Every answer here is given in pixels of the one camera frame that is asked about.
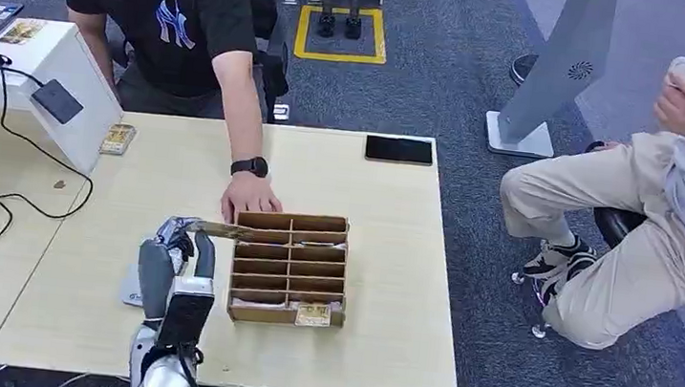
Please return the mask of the person's left hand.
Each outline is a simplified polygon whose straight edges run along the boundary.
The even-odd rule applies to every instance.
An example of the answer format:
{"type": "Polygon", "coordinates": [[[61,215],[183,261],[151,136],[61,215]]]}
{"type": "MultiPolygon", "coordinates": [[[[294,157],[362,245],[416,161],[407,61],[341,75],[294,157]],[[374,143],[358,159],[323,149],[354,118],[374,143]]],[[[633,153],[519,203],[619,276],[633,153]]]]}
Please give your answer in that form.
{"type": "Polygon", "coordinates": [[[221,198],[223,219],[235,223],[239,212],[282,212],[283,207],[273,193],[270,179],[252,172],[242,171],[232,175],[221,198]]]}

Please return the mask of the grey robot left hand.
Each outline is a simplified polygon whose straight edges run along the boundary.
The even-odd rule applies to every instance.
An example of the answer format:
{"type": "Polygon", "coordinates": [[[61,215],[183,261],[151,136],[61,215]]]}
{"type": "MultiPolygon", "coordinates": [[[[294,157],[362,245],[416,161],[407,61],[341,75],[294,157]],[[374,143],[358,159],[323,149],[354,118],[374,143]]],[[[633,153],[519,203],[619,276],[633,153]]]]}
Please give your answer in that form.
{"type": "Polygon", "coordinates": [[[139,246],[137,298],[144,320],[154,329],[164,321],[189,325],[195,332],[215,304],[217,224],[173,216],[139,246]]]}

